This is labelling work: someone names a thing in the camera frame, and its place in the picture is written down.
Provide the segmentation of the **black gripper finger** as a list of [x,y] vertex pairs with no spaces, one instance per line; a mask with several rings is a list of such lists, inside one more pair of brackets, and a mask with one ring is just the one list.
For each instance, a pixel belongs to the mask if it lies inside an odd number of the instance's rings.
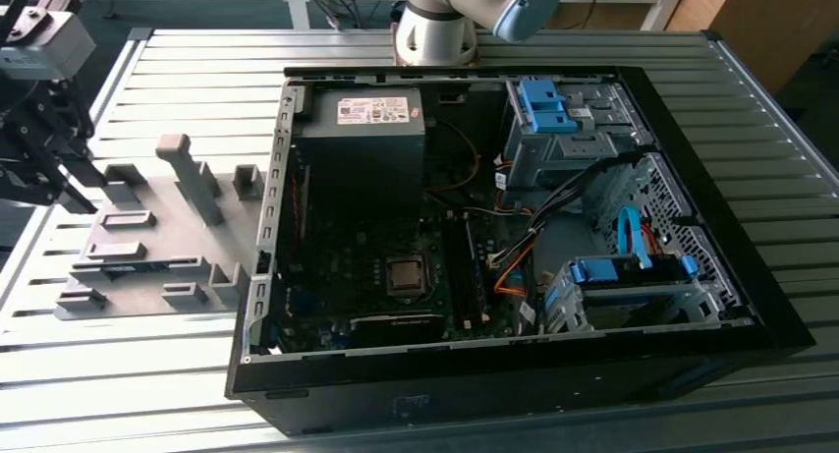
[[93,136],[95,125],[81,89],[73,80],[51,81],[48,89],[57,114],[57,144],[51,146],[51,150],[77,181],[85,187],[101,188],[107,179],[92,162],[88,140]]
[[76,214],[93,214],[97,207],[60,172],[49,178],[25,163],[1,163],[1,199],[35,205],[60,204]]

